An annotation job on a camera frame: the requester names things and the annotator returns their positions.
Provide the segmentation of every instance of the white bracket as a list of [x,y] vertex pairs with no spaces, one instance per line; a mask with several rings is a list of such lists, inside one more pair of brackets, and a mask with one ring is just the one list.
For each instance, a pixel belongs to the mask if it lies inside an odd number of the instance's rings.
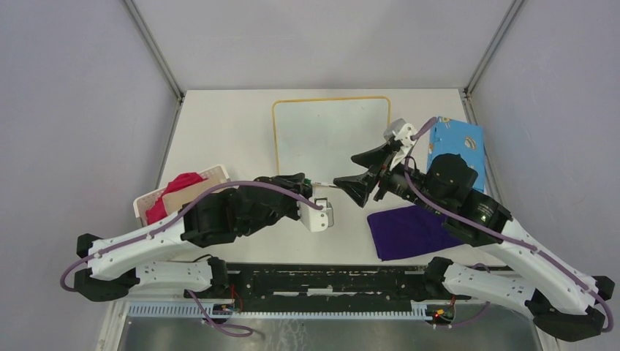
[[392,159],[390,170],[394,169],[396,165],[401,163],[409,153],[409,150],[411,150],[411,148],[415,145],[415,141],[411,140],[411,136],[416,133],[417,129],[415,129],[411,123],[405,122],[402,118],[392,122],[385,132],[383,132],[383,138],[385,141],[389,141],[392,137],[394,137],[395,141],[400,141],[402,143],[401,149],[398,150]]
[[136,267],[140,283],[131,292],[151,289],[207,290],[213,274],[208,262],[157,262],[150,261]]
[[443,285],[454,295],[467,295],[496,303],[533,318],[525,302],[532,299],[536,287],[523,278],[509,279],[485,271],[476,271],[458,263],[450,265]]
[[333,225],[333,209],[327,198],[315,199],[314,203],[323,206],[322,210],[297,202],[299,217],[310,232],[322,232]]

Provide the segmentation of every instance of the white basket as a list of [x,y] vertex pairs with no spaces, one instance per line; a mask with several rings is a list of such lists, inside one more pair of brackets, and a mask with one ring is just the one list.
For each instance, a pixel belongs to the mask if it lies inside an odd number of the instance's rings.
[[[211,167],[207,170],[199,172],[198,174],[200,174],[200,176],[204,179],[219,179],[220,183],[230,181],[230,178],[228,177],[228,172],[223,165]],[[148,194],[142,195],[136,200],[134,200],[134,214],[140,227],[146,226],[146,210],[150,209],[151,207],[153,207],[153,205],[155,205],[155,202],[157,201],[157,199],[159,199],[165,189],[166,187],[164,186],[163,188],[159,188],[155,191],[149,192]]]

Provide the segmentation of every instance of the white plastic part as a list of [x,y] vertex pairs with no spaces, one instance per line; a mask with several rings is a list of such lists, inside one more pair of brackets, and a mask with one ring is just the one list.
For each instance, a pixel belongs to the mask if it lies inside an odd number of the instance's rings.
[[[516,219],[506,222],[502,235],[523,240],[535,245],[540,251],[544,251],[562,264],[568,271],[573,272],[579,279],[585,282],[592,291],[598,292],[596,281],[591,276],[577,271],[556,255],[551,253],[541,243],[536,241]],[[492,254],[508,264],[515,272],[519,273],[528,282],[533,284],[549,300],[551,305],[560,312],[567,314],[586,314],[588,306],[594,305],[594,298],[575,284],[568,276],[558,268],[551,265],[547,260],[536,252],[530,252],[506,241],[501,244],[480,246],[478,249]]]
[[532,299],[536,287],[523,278],[508,279],[486,271],[476,271],[458,263],[450,265],[444,277],[444,287],[454,295],[474,296],[533,318],[525,302]]
[[[200,302],[211,318],[244,318],[269,320],[432,320],[426,316],[425,303],[411,303],[410,312],[235,312],[230,315],[217,314],[215,305],[230,303]],[[202,318],[203,313],[193,301],[133,301],[128,308],[128,317]]]
[[211,286],[211,267],[204,262],[157,262],[149,261],[136,267],[140,283],[131,292],[147,289],[207,290]]
[[[168,223],[176,215],[177,213],[175,212],[159,222],[116,238],[94,241],[88,253],[93,254],[106,247],[149,233]],[[91,277],[100,280],[116,279],[121,274],[142,263],[167,260],[180,252],[196,249],[194,244],[181,240],[181,234],[183,233],[185,233],[185,224],[183,219],[180,219],[163,233],[155,235],[151,240],[141,240],[103,254],[100,258],[89,260],[88,267],[93,272]]]
[[390,170],[401,163],[409,153],[409,150],[415,145],[416,141],[411,140],[411,136],[415,133],[417,133],[417,129],[415,129],[411,123],[405,122],[402,118],[392,122],[385,132],[383,132],[385,141],[388,141],[394,136],[394,140],[400,141],[403,144],[392,159]]
[[316,199],[314,203],[323,206],[323,209],[315,210],[304,203],[297,202],[297,206],[299,207],[299,220],[309,231],[313,233],[322,232],[330,227],[330,216],[332,216],[332,213],[328,208],[329,203],[327,199]]

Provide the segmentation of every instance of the red wire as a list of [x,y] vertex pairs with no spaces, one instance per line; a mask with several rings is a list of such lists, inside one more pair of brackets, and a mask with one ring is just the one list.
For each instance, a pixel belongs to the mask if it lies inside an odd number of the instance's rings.
[[243,300],[241,300],[241,296],[239,296],[236,291],[235,295],[239,298],[239,312],[243,312]]
[[237,296],[239,298],[239,312],[243,311],[243,300],[241,300],[241,296],[239,296],[239,294],[237,294],[237,292],[235,291],[235,285],[232,284],[230,285],[230,300],[232,300],[232,304],[235,304],[235,296]]

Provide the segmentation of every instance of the red cloth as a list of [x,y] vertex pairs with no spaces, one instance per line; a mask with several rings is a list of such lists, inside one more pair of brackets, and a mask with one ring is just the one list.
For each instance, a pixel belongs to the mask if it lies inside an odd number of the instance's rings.
[[159,199],[155,201],[155,205],[153,205],[150,210],[146,210],[146,223],[153,224],[168,216],[166,214],[166,208],[164,207],[164,200],[162,199],[164,195],[170,192],[177,192],[204,180],[205,179],[203,179],[203,177],[201,177],[198,173],[183,173],[177,175],[173,181],[168,183],[168,186],[166,186],[164,192],[159,196]]

